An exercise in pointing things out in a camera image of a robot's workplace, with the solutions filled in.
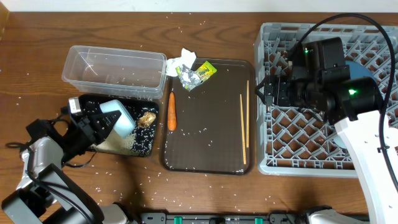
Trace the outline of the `light blue rice bowl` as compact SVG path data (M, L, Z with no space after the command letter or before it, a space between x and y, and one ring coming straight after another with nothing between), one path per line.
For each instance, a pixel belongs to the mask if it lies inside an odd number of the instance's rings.
M121 138L127 138L133 132L136 127L135 122L125 106L119 100L111 100L101 103L99 107L103 113L113 111L119 111L121 113L113 128Z

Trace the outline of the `brown food scrap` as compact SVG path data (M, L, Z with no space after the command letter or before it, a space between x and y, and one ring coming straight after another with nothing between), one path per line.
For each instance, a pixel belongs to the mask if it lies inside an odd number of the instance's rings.
M156 119L156 114L146 111L138 120L137 124L140 128L148 128Z

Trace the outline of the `small blue cup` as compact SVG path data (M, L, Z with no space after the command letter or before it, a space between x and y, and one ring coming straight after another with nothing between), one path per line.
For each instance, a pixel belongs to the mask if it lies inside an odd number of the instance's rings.
M347 149L346 144L343 142L342 138L338 134L333 137L333 141L338 147L342 149Z

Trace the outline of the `dark blue plate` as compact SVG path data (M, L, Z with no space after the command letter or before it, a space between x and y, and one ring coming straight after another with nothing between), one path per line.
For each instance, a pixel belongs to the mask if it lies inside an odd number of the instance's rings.
M346 60L345 63L349 66L350 79L370 77L373 80L376 80L373 73L360 63L349 60Z

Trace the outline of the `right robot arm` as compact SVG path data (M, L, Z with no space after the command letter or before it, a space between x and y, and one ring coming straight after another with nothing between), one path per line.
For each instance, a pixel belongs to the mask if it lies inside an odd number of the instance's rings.
M397 223L397 129L388 124L371 77L351 78L339 37L297 44L290 75L268 75L256 95L266 105L323 112L353 162L370 223Z

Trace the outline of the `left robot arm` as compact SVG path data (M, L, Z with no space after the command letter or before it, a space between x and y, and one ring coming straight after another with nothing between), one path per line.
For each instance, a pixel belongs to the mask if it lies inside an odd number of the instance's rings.
M16 191L2 201L3 212L13 223L40 223L40 217L58 202L61 207L45 223L130 223L122 205L98 205L62 170L91 145L103 142L120 116L116 110L72 117L63 136L54 127L64 120L62 116L28 125L30 141L6 145L20 150L24 170Z

